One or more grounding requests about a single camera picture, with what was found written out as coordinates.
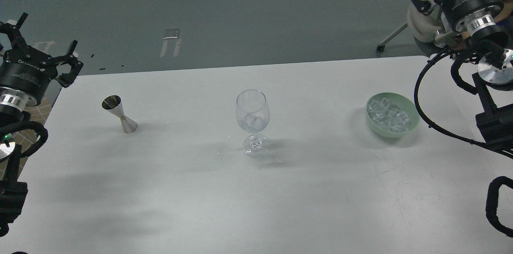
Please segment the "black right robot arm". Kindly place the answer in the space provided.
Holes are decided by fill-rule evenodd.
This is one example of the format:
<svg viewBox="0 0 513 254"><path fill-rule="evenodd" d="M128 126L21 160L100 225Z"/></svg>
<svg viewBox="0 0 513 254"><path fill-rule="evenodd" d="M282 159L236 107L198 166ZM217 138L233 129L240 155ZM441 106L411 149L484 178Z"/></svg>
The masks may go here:
<svg viewBox="0 0 513 254"><path fill-rule="evenodd" d="M428 0L410 0L419 13L431 8ZM433 0L441 8L455 33L467 32L469 38L462 50L443 47L418 75L414 88L416 111L429 128L465 141L471 145L512 158L512 105L498 107L489 88L498 91L512 90L512 38L495 18L504 10L503 0ZM471 95L476 95L483 108L476 115L476 125L484 141L461 137L432 121L421 108L418 90L425 74L442 58L453 56L450 74L456 85Z"/></svg>

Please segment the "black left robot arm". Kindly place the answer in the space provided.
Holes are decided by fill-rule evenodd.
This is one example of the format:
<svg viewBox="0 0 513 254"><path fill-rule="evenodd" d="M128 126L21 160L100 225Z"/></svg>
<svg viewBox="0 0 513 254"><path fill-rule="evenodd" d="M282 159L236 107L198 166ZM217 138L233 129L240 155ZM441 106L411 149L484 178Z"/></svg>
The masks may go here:
<svg viewBox="0 0 513 254"><path fill-rule="evenodd" d="M20 28L28 17L22 13L15 24L2 22L0 31L11 48L1 49L0 135L1 162L6 163L0 182L1 236L20 216L28 194L27 183L18 181L20 161L36 153L49 134L44 125L33 121L27 107L40 105L52 81L62 88L71 86L84 66L74 54L77 41L66 54L53 57L27 44Z"/></svg>

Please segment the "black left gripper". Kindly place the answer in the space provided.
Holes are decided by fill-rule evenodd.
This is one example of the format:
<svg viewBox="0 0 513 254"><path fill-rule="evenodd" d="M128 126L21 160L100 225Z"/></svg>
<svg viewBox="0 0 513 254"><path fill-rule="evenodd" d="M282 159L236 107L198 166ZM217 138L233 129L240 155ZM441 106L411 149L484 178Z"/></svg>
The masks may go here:
<svg viewBox="0 0 513 254"><path fill-rule="evenodd" d="M57 81L62 88L70 87L77 79L84 64L75 55L78 41L73 40L68 51L52 57L44 52L29 53L29 46L20 33L28 13L22 13L15 24L0 22L0 33L7 35L11 49L1 44L1 94L18 93L28 98L26 106L42 102L50 81Z"/></svg>

